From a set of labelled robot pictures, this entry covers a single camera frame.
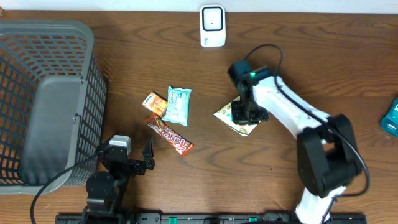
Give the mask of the brown chocolate bar wrapper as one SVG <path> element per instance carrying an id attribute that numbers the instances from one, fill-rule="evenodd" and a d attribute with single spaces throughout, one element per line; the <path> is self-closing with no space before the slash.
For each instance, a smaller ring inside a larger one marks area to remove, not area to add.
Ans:
<path id="1" fill-rule="evenodd" d="M 168 127 L 155 113 L 145 119 L 144 123 L 165 139 L 181 156 L 185 156 L 195 147 L 190 141 Z"/>

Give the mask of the small orange snack packet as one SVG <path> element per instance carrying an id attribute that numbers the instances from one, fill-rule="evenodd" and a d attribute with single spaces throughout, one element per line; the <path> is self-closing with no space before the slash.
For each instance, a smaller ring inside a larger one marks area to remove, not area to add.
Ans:
<path id="1" fill-rule="evenodd" d="M 142 102 L 142 105 L 148 110 L 162 117 L 167 109 L 168 103 L 158 94 L 151 92 Z"/>

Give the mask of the light teal wet wipes pack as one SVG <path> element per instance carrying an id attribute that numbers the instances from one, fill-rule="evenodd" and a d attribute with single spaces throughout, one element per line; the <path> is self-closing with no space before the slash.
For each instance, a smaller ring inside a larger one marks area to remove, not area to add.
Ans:
<path id="1" fill-rule="evenodd" d="M 168 87 L 168 100 L 164 121 L 188 126 L 188 112 L 191 89 Z"/>

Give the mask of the teal mouthwash bottle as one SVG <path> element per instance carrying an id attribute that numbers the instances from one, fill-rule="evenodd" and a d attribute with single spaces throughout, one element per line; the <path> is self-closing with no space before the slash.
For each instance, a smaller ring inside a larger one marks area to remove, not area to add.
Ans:
<path id="1" fill-rule="evenodd" d="M 398 137 L 398 98 L 396 98 L 388 113 L 381 119 L 380 127 L 390 135 Z"/>

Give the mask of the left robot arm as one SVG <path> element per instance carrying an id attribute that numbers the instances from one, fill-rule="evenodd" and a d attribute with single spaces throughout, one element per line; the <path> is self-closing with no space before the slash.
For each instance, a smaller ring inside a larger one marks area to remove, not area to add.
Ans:
<path id="1" fill-rule="evenodd" d="M 153 138 L 149 138 L 142 159 L 130 159 L 131 138 L 114 135 L 97 149 L 98 159 L 106 168 L 92 174 L 86 182 L 88 208 L 95 213 L 114 214 L 121 207 L 129 181 L 155 167 Z"/>

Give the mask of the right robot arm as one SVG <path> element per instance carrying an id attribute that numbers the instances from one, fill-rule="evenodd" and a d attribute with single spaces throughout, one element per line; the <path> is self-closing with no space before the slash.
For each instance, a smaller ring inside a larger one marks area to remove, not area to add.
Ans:
<path id="1" fill-rule="evenodd" d="M 237 125 L 257 125 L 273 114 L 297 141 L 298 175 L 304 185 L 295 215 L 300 223 L 327 223 L 336 199 L 368 169 L 359 155 L 351 121 L 307 103 L 268 67 L 253 70 L 243 60 L 228 75 L 240 99 L 231 104 Z"/>

